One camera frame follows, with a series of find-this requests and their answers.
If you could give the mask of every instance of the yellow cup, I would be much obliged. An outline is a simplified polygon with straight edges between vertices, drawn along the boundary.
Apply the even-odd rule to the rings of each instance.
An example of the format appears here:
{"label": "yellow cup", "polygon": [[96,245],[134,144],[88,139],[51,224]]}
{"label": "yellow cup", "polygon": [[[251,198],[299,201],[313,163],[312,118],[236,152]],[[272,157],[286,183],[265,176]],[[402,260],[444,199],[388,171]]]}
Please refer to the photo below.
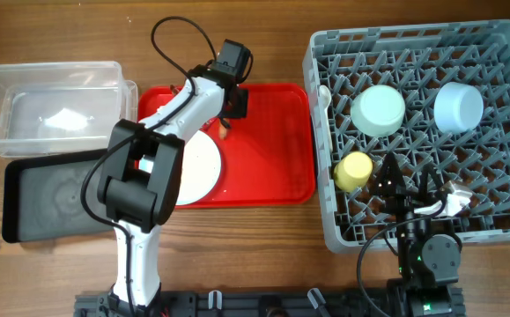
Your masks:
{"label": "yellow cup", "polygon": [[335,184],[346,192],[366,185],[372,173],[372,160],[359,151],[347,155],[333,171]]}

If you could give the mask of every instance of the clear plastic container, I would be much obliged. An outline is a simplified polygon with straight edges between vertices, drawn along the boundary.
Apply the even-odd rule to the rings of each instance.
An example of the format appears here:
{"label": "clear plastic container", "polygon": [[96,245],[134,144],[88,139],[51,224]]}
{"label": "clear plastic container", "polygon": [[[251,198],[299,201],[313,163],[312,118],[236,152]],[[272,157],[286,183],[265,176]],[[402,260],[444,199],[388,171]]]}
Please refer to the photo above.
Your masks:
{"label": "clear plastic container", "polygon": [[0,156],[107,147],[121,118],[137,118],[137,97],[116,62],[0,65]]}

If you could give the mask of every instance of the red tray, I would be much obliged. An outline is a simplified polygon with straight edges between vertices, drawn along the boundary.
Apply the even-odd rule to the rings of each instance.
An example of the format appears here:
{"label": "red tray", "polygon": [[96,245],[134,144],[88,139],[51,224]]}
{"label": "red tray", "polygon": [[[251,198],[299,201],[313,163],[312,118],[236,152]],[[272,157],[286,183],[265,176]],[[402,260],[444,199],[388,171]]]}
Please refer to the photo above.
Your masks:
{"label": "red tray", "polygon": [[[205,131],[221,152],[213,190],[180,208],[217,208],[303,203],[315,191],[314,153],[306,92],[296,84],[242,85],[248,89],[246,119],[231,120],[225,140],[219,123]],[[141,120],[173,94],[153,87],[139,100]]]}

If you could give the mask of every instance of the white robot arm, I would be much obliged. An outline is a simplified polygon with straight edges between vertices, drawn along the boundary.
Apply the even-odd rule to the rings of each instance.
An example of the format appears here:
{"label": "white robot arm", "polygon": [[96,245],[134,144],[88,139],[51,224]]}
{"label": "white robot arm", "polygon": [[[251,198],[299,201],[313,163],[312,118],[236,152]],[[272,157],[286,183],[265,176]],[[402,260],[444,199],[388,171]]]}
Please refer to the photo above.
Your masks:
{"label": "white robot arm", "polygon": [[[215,82],[196,77],[196,96],[175,115],[168,123],[155,132],[163,135],[174,135],[187,142],[209,119],[218,116],[221,112],[225,91]],[[174,96],[165,106],[160,107],[157,113],[144,118],[146,128],[156,124],[166,117],[166,114],[175,110],[192,93],[192,86],[187,80],[182,90]],[[157,258],[159,254],[160,225],[155,225],[148,233],[127,221],[118,222],[128,230],[133,239],[131,241],[131,294],[135,306],[148,306],[159,290],[160,278],[157,271]],[[120,300],[127,302],[127,285],[125,280],[127,246],[124,233],[115,228],[117,238],[118,274],[114,285],[114,294]]]}
{"label": "white robot arm", "polygon": [[[190,70],[183,89],[157,113],[140,123],[121,120],[114,127],[108,149],[134,139],[116,148],[104,162],[97,190],[107,217],[131,236],[128,248],[126,232],[115,228],[118,276],[108,302],[118,314],[129,315],[129,296],[145,315],[156,306],[159,234],[176,204],[184,144],[213,117],[246,116],[248,92],[237,84],[244,80],[249,58],[252,66],[250,51],[226,40],[217,61]],[[151,173],[135,168],[135,162],[143,158],[153,162]]]}

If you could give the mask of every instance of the white plate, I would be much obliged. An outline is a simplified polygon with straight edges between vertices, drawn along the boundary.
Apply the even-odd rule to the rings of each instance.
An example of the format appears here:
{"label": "white plate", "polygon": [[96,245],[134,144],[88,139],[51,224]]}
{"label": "white plate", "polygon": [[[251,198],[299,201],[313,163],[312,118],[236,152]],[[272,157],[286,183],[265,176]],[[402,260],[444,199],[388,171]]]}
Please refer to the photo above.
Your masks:
{"label": "white plate", "polygon": [[[139,161],[139,169],[150,173],[153,163]],[[221,155],[211,137],[197,131],[184,146],[181,188],[176,205],[197,202],[216,186],[221,173]]]}

